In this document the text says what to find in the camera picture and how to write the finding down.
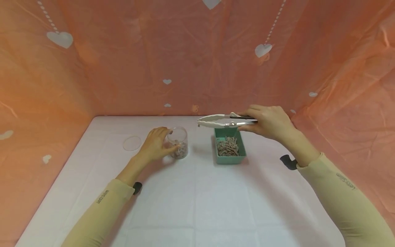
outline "green plastic box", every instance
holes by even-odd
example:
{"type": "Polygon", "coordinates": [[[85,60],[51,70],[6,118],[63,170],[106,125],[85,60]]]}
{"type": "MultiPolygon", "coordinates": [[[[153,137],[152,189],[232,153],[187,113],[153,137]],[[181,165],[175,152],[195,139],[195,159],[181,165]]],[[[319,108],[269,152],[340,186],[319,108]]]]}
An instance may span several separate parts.
{"type": "Polygon", "coordinates": [[[220,165],[231,165],[240,164],[243,159],[247,156],[246,149],[244,148],[243,139],[241,138],[240,131],[237,128],[222,128],[214,129],[214,140],[215,140],[215,156],[217,158],[217,164],[220,165]],[[217,143],[225,140],[225,137],[236,137],[237,145],[239,146],[240,156],[218,156],[217,143]]]}

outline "table surface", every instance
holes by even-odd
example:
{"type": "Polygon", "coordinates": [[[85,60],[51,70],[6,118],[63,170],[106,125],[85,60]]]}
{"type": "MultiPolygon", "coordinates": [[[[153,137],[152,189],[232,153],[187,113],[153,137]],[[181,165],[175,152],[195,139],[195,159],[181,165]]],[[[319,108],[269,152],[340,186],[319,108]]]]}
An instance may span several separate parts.
{"type": "Polygon", "coordinates": [[[217,165],[214,129],[199,117],[96,117],[41,203],[17,247],[59,247],[73,225],[136,151],[125,139],[182,126],[189,154],[149,166],[141,193],[121,213],[104,246],[344,246],[310,185],[279,158],[279,143],[243,132],[242,164],[217,165]]]}

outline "dotted line pattern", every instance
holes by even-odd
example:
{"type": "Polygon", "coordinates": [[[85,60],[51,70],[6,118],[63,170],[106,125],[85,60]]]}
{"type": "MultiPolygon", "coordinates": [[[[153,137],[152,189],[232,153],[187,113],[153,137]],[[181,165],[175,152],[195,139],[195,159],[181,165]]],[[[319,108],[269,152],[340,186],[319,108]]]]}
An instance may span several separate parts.
{"type": "Polygon", "coordinates": [[[273,32],[274,27],[276,26],[276,23],[277,23],[278,19],[280,18],[281,11],[282,11],[282,9],[284,8],[284,5],[285,5],[285,2],[286,2],[286,1],[287,1],[287,0],[283,0],[283,3],[282,3],[282,5],[281,5],[280,9],[278,10],[276,19],[274,20],[274,23],[273,23],[273,25],[272,25],[272,27],[271,27],[271,29],[270,29],[270,31],[269,31],[269,34],[267,35],[267,38],[266,38],[266,41],[265,41],[264,45],[266,45],[266,44],[269,42],[270,36],[271,36],[271,34],[272,34],[272,32],[273,32]]]}
{"type": "Polygon", "coordinates": [[[45,7],[43,6],[43,3],[41,1],[37,1],[38,5],[40,5],[40,8],[43,10],[43,13],[45,14],[45,17],[48,19],[49,23],[53,27],[53,30],[56,31],[57,34],[59,34],[59,31],[55,24],[53,24],[53,21],[51,20],[51,17],[48,15],[48,12],[45,10],[45,7]]]}

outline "white tongs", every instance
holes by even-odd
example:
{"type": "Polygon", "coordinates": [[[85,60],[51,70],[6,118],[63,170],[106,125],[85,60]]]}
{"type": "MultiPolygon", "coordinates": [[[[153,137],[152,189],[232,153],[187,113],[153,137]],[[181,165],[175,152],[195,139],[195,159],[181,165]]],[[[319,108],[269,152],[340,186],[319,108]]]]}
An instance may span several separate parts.
{"type": "Polygon", "coordinates": [[[209,127],[209,128],[237,128],[239,126],[243,125],[251,125],[251,124],[256,124],[258,121],[249,116],[239,116],[236,113],[232,112],[229,115],[225,114],[214,114],[214,115],[208,115],[205,117],[202,117],[198,119],[197,121],[197,126],[204,126],[204,127],[209,127]],[[230,122],[230,123],[217,123],[215,121],[221,120],[221,119],[253,119],[253,121],[248,121],[248,122],[230,122]]]}

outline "beige sleeve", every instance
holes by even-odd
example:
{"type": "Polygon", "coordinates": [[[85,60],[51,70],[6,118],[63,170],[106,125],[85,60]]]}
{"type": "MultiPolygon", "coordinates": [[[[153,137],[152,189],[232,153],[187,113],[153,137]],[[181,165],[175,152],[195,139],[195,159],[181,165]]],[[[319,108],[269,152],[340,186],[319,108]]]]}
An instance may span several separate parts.
{"type": "Polygon", "coordinates": [[[300,174],[315,191],[346,247],[394,247],[391,229],[365,195],[324,154],[300,174]]]}
{"type": "Polygon", "coordinates": [[[62,247],[99,247],[111,231],[134,188],[113,179],[86,210],[62,247]]]}

